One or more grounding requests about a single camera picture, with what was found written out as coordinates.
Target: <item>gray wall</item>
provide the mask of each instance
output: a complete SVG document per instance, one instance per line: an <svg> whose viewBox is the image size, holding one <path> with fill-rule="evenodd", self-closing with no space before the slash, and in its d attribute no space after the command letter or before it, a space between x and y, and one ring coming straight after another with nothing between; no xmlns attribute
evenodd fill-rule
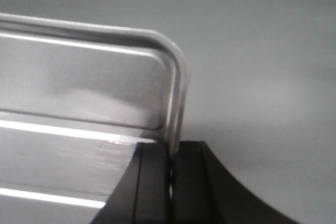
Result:
<svg viewBox="0 0 336 224"><path fill-rule="evenodd" d="M183 139L206 140L289 217L335 222L336 0L0 0L0 12L166 34L191 74Z"/></svg>

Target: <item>stainless steel surface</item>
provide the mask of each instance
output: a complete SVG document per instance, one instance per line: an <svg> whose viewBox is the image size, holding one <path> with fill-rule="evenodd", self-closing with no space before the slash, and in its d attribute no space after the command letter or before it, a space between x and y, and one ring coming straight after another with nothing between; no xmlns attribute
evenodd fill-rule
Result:
<svg viewBox="0 0 336 224"><path fill-rule="evenodd" d="M191 75L182 139L247 188L334 224L336 0L0 0L2 12L158 30Z"/></svg>
<svg viewBox="0 0 336 224"><path fill-rule="evenodd" d="M135 143L65 136L61 128L60 134L6 128L13 124L0 122L0 222L89 223L123 175Z"/></svg>
<svg viewBox="0 0 336 224"><path fill-rule="evenodd" d="M187 75L163 35L0 14L0 49L0 111L141 129L178 148Z"/></svg>
<svg viewBox="0 0 336 224"><path fill-rule="evenodd" d="M88 223L137 142L178 148L186 69L157 32L0 14L0 63L1 223L43 223L41 201Z"/></svg>

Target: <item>metal sheet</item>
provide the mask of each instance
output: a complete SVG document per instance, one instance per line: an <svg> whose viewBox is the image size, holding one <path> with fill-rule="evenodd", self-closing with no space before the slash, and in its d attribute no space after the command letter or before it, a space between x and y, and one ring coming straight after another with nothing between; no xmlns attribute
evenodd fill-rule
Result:
<svg viewBox="0 0 336 224"><path fill-rule="evenodd" d="M137 142L176 152L185 88L154 31L0 14L0 222L90 222Z"/></svg>
<svg viewBox="0 0 336 224"><path fill-rule="evenodd" d="M176 151L181 52L157 32L0 14L0 111L114 126Z"/></svg>

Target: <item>metal tray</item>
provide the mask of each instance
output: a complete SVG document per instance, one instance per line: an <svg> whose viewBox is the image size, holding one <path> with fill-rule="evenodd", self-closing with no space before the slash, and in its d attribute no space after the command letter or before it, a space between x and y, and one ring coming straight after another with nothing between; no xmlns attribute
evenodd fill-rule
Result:
<svg viewBox="0 0 336 224"><path fill-rule="evenodd" d="M178 149L187 73L146 29L0 14L1 223L85 223L137 142Z"/></svg>

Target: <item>curved black edge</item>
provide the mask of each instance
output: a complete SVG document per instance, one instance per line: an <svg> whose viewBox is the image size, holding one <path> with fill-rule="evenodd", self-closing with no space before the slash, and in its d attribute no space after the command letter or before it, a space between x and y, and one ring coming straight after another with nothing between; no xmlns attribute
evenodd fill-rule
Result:
<svg viewBox="0 0 336 224"><path fill-rule="evenodd" d="M169 158L163 143L138 143L129 166L91 224L166 224Z"/></svg>
<svg viewBox="0 0 336 224"><path fill-rule="evenodd" d="M142 148L138 143L124 175L91 224L133 224Z"/></svg>
<svg viewBox="0 0 336 224"><path fill-rule="evenodd" d="M252 194L229 173L205 142L200 142L200 145L215 223L298 224Z"/></svg>

